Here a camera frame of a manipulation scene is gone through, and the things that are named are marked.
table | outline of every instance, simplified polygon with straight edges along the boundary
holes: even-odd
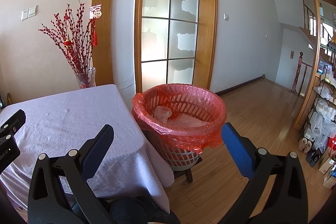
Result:
[[[20,206],[27,209],[30,180],[40,153],[64,156],[109,124],[114,129],[114,141],[96,175],[87,181],[94,194],[118,198],[149,193],[169,213],[163,188],[174,182],[173,171],[144,137],[115,85],[10,105],[0,113],[0,124],[19,109],[26,113],[26,123],[15,134],[21,155],[4,170],[0,180]],[[65,180],[62,185],[66,193],[71,193]]]

plastic wrap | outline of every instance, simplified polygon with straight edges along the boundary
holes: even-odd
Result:
[[[324,151],[327,148],[328,144],[328,137],[324,134],[320,134],[317,139],[314,141],[313,149],[320,149],[321,153],[324,153]]]
[[[321,80],[322,79],[326,79],[330,82],[331,85],[333,85],[334,87],[336,87],[336,80],[334,79],[334,75],[333,72],[330,70],[327,70],[325,73],[323,73],[321,75]]]
[[[335,130],[336,130],[336,124],[331,121],[323,120],[322,122],[322,128],[321,128],[321,133],[323,135],[329,137],[329,138],[334,138],[335,137]]]
[[[315,129],[318,129],[320,131],[322,128],[322,123],[323,117],[321,116],[321,114],[314,111],[313,115],[310,118],[311,130],[316,132]]]
[[[167,124],[152,116],[158,105],[172,110]],[[207,146],[216,148],[221,145],[221,128],[227,117],[221,98],[209,90],[186,84],[159,85],[137,93],[133,98],[132,114],[142,130],[157,132],[165,143],[197,153]],[[208,124],[187,128],[169,124],[169,120],[181,114]]]
[[[316,86],[314,87],[314,90],[320,94],[320,96],[322,98],[325,98],[327,100],[329,100],[332,96],[331,96],[331,91],[327,88],[327,87],[322,87],[322,86]]]
[[[333,121],[336,114],[336,109],[333,107],[329,107],[327,102],[323,99],[316,98],[317,104],[316,104],[316,111],[322,115],[322,117],[327,121]]]
[[[165,107],[165,106],[157,106],[154,110],[154,118],[167,123],[168,122],[168,118],[171,116],[172,112],[170,110],[169,107]]]

wooden stool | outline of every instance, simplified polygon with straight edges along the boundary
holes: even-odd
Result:
[[[199,157],[195,165],[199,164],[201,161],[202,161],[202,158]],[[191,173],[191,168],[188,168],[187,170],[183,170],[183,171],[174,171],[174,179],[177,179],[183,175],[185,175],[187,182],[189,183],[193,182],[193,174]]]

white plastic basket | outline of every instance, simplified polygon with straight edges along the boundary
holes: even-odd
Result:
[[[183,171],[193,167],[200,157],[196,152],[166,144],[159,138],[158,133],[156,132],[145,131],[144,134],[159,155],[170,165],[173,171]]]

glass vase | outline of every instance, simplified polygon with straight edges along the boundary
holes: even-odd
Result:
[[[90,67],[88,73],[75,73],[80,89],[96,86],[96,68]]]

